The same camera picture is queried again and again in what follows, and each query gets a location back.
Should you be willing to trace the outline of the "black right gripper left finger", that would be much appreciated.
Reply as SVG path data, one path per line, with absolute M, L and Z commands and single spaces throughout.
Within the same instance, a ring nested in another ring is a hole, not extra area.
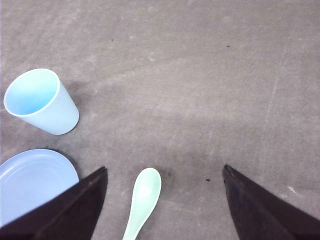
M 46 204 L 1 227 L 2 240 L 89 240 L 100 217 L 108 171 L 97 169 Z

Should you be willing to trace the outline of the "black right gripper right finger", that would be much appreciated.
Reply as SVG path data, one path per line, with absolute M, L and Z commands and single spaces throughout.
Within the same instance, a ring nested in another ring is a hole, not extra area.
M 222 170 L 226 198 L 241 240 L 318 240 L 319 219 L 275 196 L 230 165 Z

